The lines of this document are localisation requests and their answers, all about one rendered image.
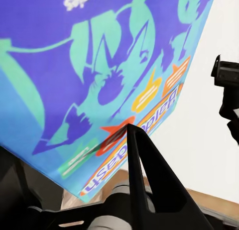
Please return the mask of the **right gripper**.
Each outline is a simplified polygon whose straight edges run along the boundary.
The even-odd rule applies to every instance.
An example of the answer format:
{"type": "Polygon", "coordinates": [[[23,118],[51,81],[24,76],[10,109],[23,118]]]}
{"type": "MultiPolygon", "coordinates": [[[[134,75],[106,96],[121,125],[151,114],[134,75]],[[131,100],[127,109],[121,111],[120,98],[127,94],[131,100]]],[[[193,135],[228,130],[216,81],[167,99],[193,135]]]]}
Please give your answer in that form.
{"type": "Polygon", "coordinates": [[[214,85],[224,88],[224,98],[232,103],[239,102],[239,72],[221,70],[220,55],[217,56],[212,69],[211,77],[214,77],[214,85]]]}

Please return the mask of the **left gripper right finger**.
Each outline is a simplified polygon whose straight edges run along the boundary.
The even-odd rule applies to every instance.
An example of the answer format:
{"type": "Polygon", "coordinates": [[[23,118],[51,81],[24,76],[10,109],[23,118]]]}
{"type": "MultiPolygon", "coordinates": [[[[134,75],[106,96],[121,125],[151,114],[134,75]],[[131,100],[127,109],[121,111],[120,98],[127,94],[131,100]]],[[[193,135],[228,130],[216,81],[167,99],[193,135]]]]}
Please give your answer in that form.
{"type": "Polygon", "coordinates": [[[127,125],[132,230],[215,230],[141,127],[127,125]],[[158,213],[149,210],[140,161],[158,213]]]}

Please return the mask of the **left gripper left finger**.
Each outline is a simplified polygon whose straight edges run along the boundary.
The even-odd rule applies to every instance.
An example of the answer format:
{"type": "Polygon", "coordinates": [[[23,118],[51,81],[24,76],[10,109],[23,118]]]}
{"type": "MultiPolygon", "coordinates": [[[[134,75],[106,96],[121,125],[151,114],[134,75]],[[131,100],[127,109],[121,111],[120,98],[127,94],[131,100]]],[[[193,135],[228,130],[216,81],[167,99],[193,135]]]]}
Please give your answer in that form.
{"type": "Polygon", "coordinates": [[[16,156],[0,146],[0,183],[14,162],[16,156]]]}

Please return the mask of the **board game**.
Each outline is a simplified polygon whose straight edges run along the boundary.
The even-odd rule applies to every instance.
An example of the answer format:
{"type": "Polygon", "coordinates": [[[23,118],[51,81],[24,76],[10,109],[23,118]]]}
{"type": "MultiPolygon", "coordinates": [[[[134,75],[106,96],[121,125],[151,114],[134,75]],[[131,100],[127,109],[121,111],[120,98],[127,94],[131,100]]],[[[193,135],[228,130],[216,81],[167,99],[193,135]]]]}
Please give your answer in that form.
{"type": "Polygon", "coordinates": [[[0,0],[0,146],[85,204],[175,111],[214,0],[0,0]]]}

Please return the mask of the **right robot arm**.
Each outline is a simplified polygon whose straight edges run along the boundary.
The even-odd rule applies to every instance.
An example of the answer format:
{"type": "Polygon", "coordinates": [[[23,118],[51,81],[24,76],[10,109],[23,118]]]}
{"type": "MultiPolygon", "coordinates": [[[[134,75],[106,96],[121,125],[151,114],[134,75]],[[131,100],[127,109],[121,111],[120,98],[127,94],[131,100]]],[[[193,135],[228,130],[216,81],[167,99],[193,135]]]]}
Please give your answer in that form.
{"type": "Polygon", "coordinates": [[[224,88],[219,114],[230,120],[227,126],[239,145],[239,63],[222,61],[218,55],[211,77],[214,77],[215,86],[224,88]]]}

